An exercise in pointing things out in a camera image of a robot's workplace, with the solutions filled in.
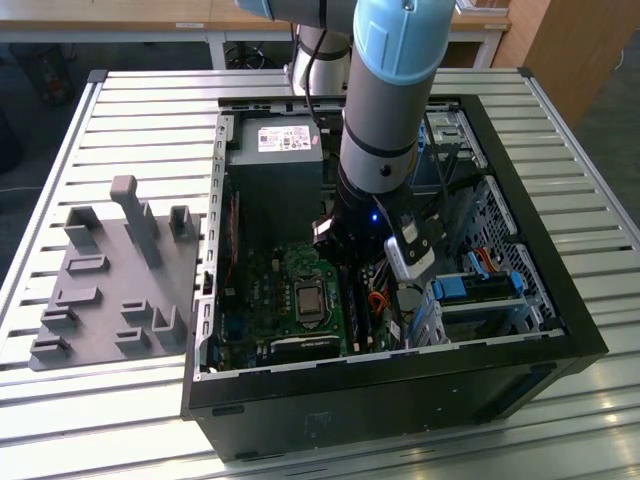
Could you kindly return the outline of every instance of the wooden panel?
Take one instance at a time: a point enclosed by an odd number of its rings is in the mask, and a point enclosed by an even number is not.
[[[494,67],[528,67],[577,124],[640,22],[638,0],[512,0]]]
[[[569,126],[584,115],[639,22],[638,0],[551,3],[525,66]]]
[[[260,18],[236,7],[234,0],[211,0],[211,17],[214,30],[288,30],[286,22],[272,22]],[[453,15],[451,30],[468,32],[477,30],[508,30],[511,22],[508,18],[481,15]]]
[[[551,0],[511,0],[511,28],[502,36],[494,67],[521,67]]]
[[[0,27],[176,29],[209,21],[211,0],[2,0]]]

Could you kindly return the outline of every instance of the wooden cabinet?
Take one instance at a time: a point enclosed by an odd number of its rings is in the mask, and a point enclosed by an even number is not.
[[[511,0],[494,67],[528,67],[569,126],[640,24],[639,0]]]

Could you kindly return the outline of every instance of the robotic arm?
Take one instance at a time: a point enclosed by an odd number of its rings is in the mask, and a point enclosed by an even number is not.
[[[353,33],[337,198],[330,219],[314,224],[314,245],[334,263],[354,264],[368,261],[376,239],[383,239],[396,278],[415,280],[435,261],[435,239],[405,178],[417,155],[418,130],[446,51],[455,0],[236,4],[272,20]]]

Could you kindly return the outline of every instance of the cpu socket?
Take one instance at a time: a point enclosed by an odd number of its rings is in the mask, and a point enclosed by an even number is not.
[[[322,276],[299,280],[295,282],[294,290],[296,294],[296,320],[305,328],[316,328],[326,318]]]

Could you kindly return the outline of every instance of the motherboard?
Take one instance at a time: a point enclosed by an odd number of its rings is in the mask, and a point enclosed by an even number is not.
[[[223,315],[222,369],[347,355],[335,268],[308,244],[249,251]]]

